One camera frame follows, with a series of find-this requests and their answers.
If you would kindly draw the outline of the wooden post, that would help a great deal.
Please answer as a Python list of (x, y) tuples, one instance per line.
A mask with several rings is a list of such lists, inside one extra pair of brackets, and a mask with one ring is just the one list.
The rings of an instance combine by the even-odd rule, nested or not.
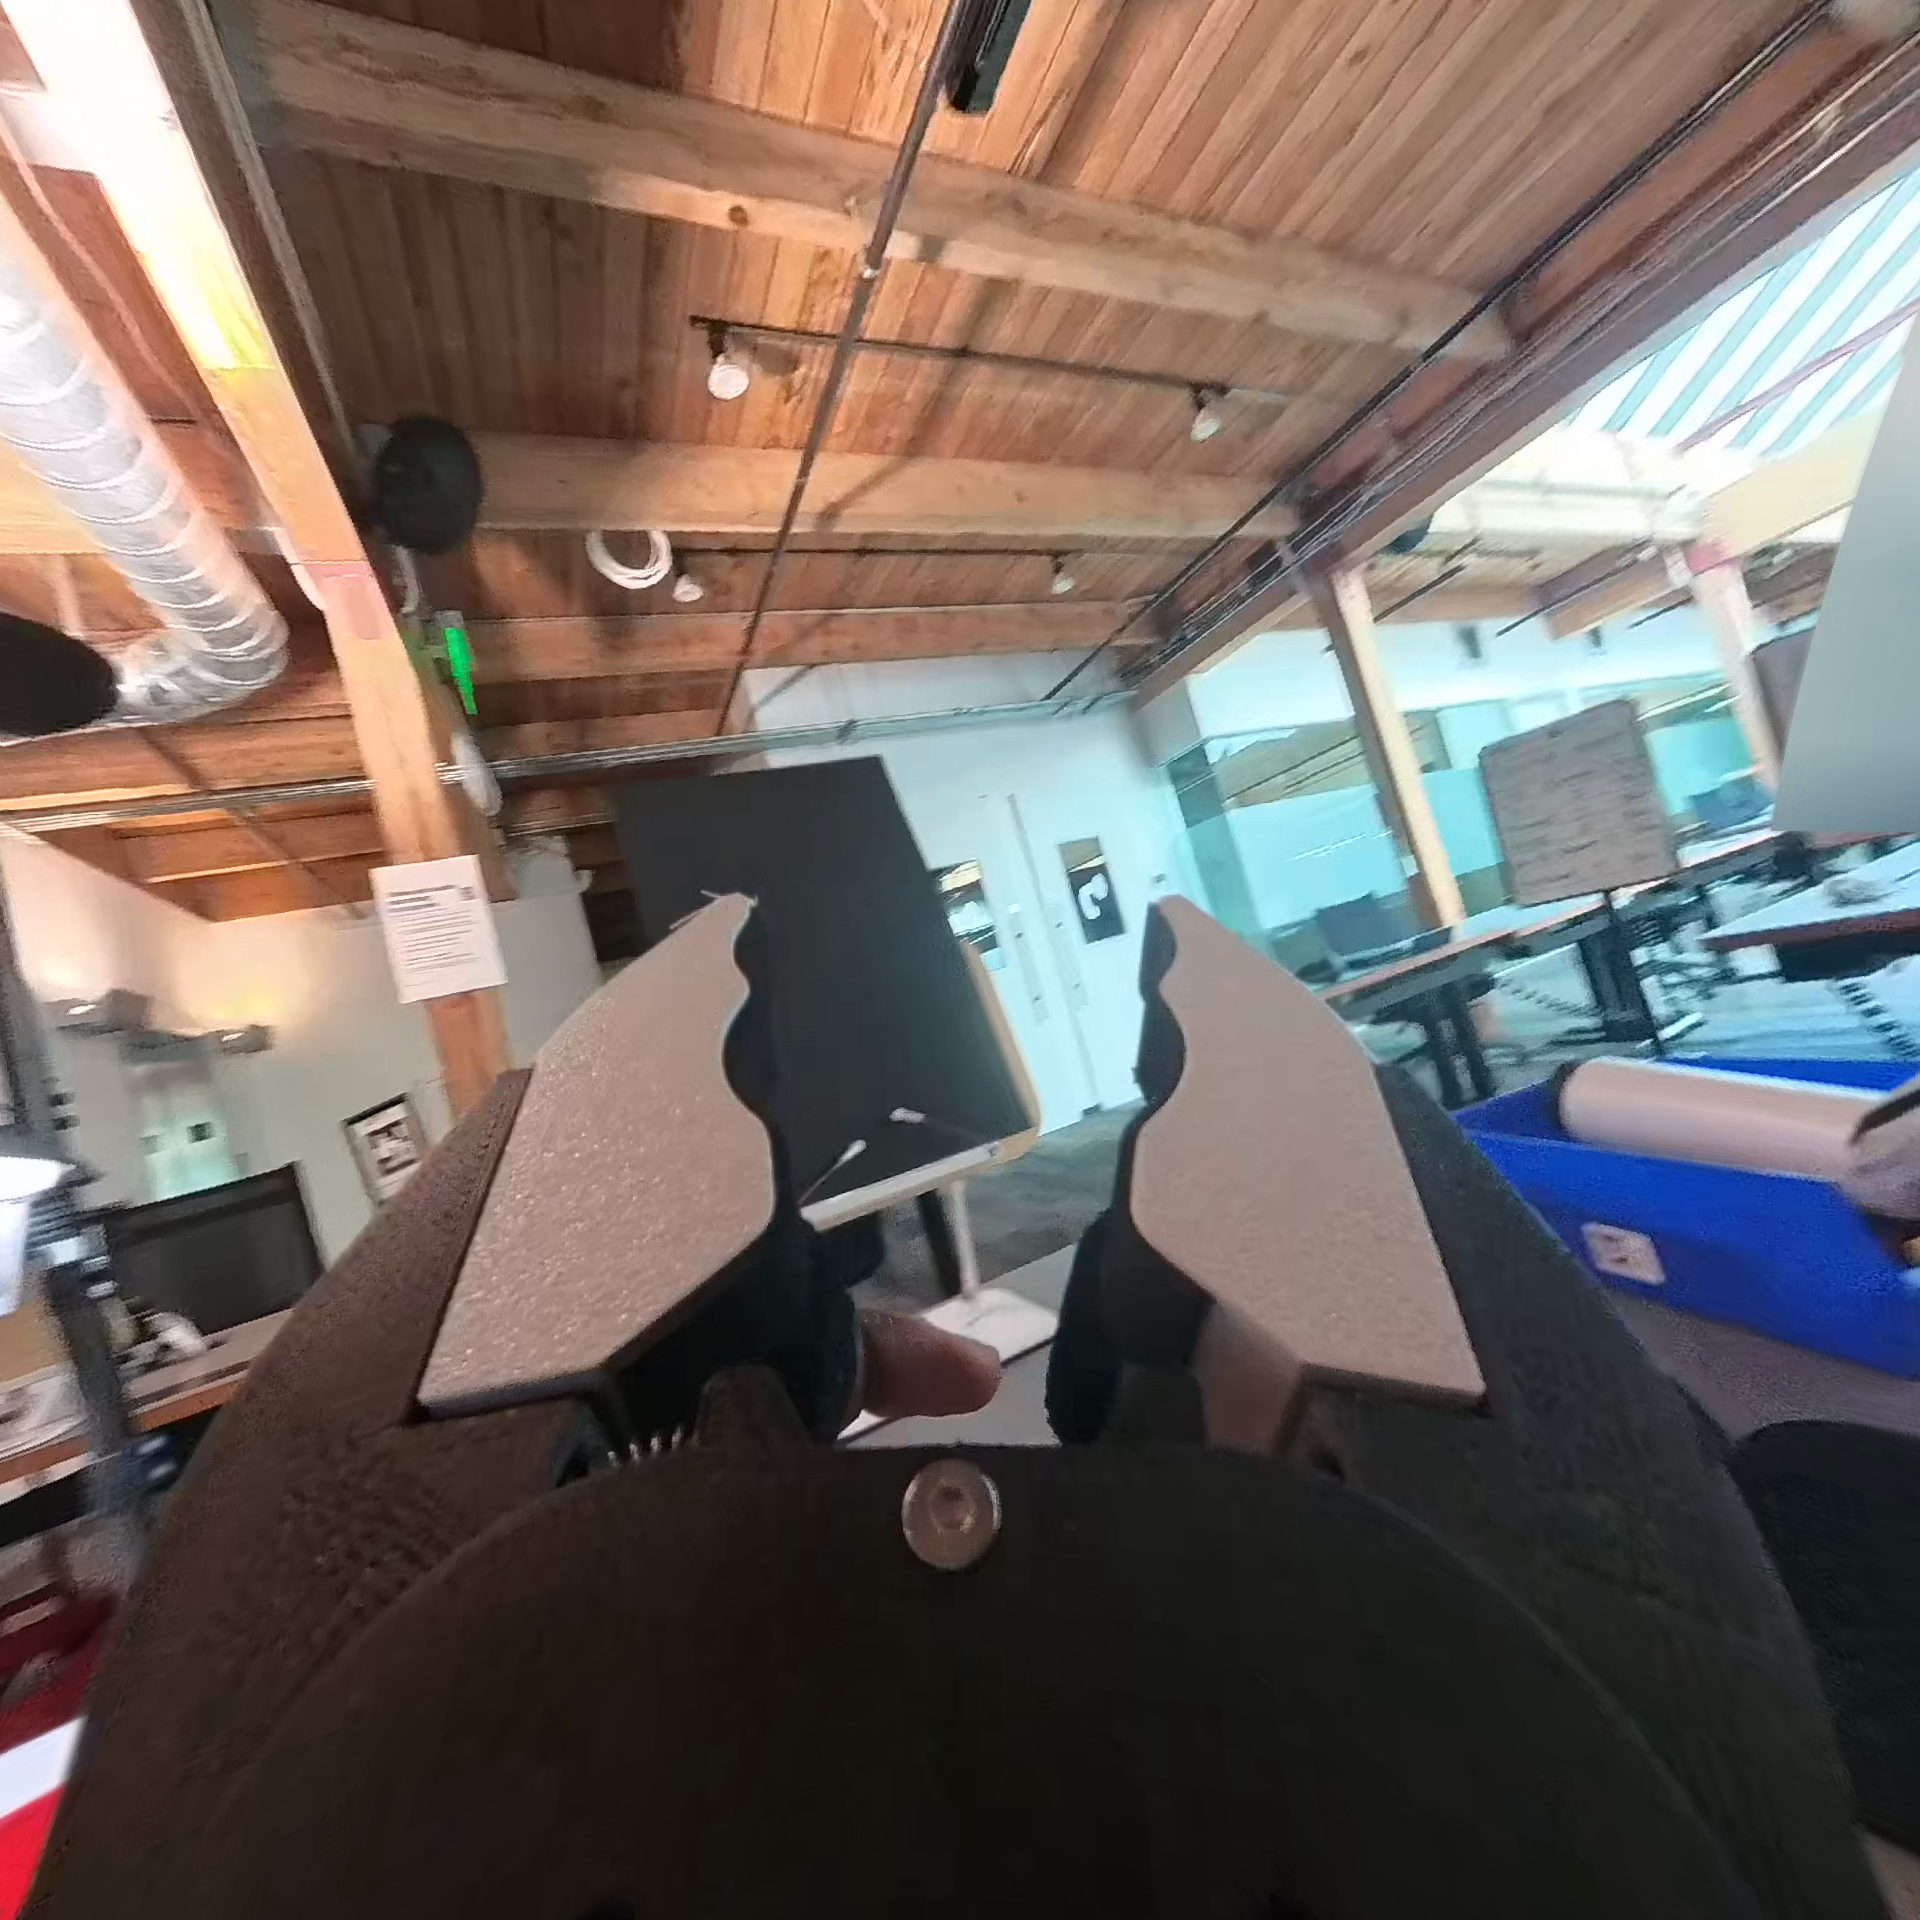
[(476, 856), (507, 896), (483, 810), (445, 780), (447, 699), (363, 539), (361, 464), (320, 311), (214, 7), (14, 2), (4, 22), (320, 611), (388, 862)]
[(1453, 928), (1467, 905), (1424, 788), (1407, 720), (1390, 686), (1369, 592), (1356, 564), (1307, 571), (1311, 609), (1349, 690), (1352, 728), (1411, 905), (1428, 928)]

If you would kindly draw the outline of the black monitor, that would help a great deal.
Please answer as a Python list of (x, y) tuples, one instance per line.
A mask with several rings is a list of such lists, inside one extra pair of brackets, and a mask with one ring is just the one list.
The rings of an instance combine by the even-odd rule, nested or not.
[(324, 1263), (295, 1163), (101, 1216), (112, 1282), (131, 1305), (204, 1336), (288, 1313)]

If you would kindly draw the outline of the silver ventilation duct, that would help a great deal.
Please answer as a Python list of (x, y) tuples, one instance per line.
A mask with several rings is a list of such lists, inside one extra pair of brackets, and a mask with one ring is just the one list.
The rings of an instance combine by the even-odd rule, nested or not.
[(119, 681), (116, 715), (87, 730), (191, 723), (281, 680), (281, 612), (92, 340), (9, 204), (1, 442), (156, 619), (115, 656), (87, 643), (112, 662)]

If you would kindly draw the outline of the black quilted cushion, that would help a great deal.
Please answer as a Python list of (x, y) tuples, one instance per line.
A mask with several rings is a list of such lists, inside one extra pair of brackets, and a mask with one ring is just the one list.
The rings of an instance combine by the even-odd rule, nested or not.
[(1918, 1852), (1918, 1443), (1855, 1425), (1771, 1425), (1734, 1487), (1814, 1652), (1863, 1824)]

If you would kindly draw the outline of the black framed whiteboard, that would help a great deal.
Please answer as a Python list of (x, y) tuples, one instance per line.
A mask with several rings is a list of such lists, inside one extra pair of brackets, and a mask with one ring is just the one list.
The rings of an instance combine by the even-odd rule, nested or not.
[(1680, 871), (1646, 730), (1628, 699), (1487, 744), (1479, 782), (1510, 905), (1614, 896)]

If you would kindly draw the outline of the white paper notice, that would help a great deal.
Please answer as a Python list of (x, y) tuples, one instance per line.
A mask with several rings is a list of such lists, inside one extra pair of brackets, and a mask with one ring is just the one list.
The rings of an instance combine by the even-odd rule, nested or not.
[(375, 867), (367, 883), (397, 1003), (419, 1007), (507, 986), (477, 856)]

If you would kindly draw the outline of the blue plastic bin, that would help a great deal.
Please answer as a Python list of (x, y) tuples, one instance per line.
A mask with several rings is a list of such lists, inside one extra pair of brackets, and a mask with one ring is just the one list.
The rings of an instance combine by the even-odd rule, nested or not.
[(1828, 1184), (1577, 1144), (1552, 1082), (1453, 1121), (1605, 1288), (1916, 1378), (1907, 1225), (1857, 1212)]

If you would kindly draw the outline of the brown top office desk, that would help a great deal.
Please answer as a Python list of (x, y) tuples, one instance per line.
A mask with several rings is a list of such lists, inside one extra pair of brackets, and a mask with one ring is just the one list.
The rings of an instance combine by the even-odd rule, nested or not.
[(1775, 830), (1724, 836), (1681, 852), (1677, 873), (1643, 880), (1606, 896), (1572, 896), (1545, 905), (1501, 905), (1433, 934), (1424, 946), (1398, 952), (1356, 975), (1318, 986), (1316, 996), (1341, 1017), (1411, 1022), (1424, 1043), (1439, 1102), (1449, 1111), (1496, 1092), (1489, 1043), (1475, 1022), (1470, 988), (1500, 969), (1572, 954), (1587, 979), (1587, 1010), (1572, 1016), (1575, 1046), (1621, 1046), (1664, 1055), (1704, 1024), (1697, 1010), (1656, 1016), (1640, 979), (1640, 955), (1656, 945), (1665, 920), (1697, 920), (1708, 931), (1712, 888), (1757, 880), (1788, 848)]

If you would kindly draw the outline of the grey flat panel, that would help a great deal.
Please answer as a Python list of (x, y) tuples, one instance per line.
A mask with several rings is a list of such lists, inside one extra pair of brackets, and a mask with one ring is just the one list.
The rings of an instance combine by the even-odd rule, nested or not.
[(1918, 464), (1885, 422), (1798, 681), (1774, 824), (1918, 830)]

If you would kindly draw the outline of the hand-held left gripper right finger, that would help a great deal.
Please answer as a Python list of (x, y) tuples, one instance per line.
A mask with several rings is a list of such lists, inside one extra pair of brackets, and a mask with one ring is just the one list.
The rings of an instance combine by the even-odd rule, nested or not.
[(1375, 1065), (1188, 898), (1142, 938), (1127, 1353), (1191, 1378), (1207, 1446), (1279, 1456), (1326, 1391), (1455, 1418), (1486, 1382)]

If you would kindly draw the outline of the person's left hand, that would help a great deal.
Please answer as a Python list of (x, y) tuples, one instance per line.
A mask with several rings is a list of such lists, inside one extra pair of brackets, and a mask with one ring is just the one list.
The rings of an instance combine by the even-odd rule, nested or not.
[(855, 1416), (879, 1425), (955, 1420), (992, 1403), (1000, 1361), (989, 1346), (897, 1313), (855, 1313)]

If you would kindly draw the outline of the grey metal conduit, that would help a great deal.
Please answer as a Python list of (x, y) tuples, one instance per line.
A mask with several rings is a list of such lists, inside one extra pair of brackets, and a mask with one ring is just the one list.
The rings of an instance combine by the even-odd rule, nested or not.
[(782, 579), (787, 554), (800, 528), (800, 513), (806, 503), (812, 476), (822, 457), (824, 442), (837, 418), (838, 401), (848, 385), (849, 367), (861, 348), (867, 323), (872, 310), (876, 292), (886, 275), (893, 236), (901, 225), (905, 200), (913, 175), (920, 166), (927, 130), (934, 113), (950, 104), (955, 75), (979, 59), (982, 35), (992, 28), (1000, 4), (948, 2), (939, 35), (924, 64), (918, 91), (907, 114), (905, 132), (895, 147), (893, 163), (883, 180), (879, 204), (872, 215), (870, 233), (861, 247), (848, 292), (848, 310), (832, 336), (832, 356), (827, 374), (806, 423), (806, 436), (784, 498), (782, 518), (775, 528), (775, 539), (766, 551), (759, 588), (748, 612), (731, 667), (727, 672), (727, 690), (723, 696), (718, 719), (710, 736), (724, 738), (734, 730), (739, 698), (745, 686), (748, 671), (757, 656), (761, 625), (772, 611), (776, 585)]

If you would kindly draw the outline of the white paper roll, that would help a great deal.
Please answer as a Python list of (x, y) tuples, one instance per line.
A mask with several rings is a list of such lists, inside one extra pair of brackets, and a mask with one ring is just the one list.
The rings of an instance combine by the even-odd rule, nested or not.
[(1561, 1073), (1552, 1111), (1575, 1144), (1628, 1158), (1839, 1184), (1871, 1088), (1680, 1063), (1590, 1062)]

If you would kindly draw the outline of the black board with wooden rim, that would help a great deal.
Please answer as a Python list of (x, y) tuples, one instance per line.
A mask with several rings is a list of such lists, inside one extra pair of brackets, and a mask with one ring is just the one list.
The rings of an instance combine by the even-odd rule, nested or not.
[(640, 946), (718, 896), (749, 952), (795, 1195), (822, 1208), (1025, 1132), (1025, 1104), (876, 756), (608, 791)]

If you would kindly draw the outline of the black and white tag sign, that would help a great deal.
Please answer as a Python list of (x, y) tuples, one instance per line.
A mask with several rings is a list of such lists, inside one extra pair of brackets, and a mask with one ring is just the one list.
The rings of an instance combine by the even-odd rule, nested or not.
[(404, 1092), (347, 1116), (342, 1138), (372, 1210), (404, 1191), (429, 1150), (416, 1104)]

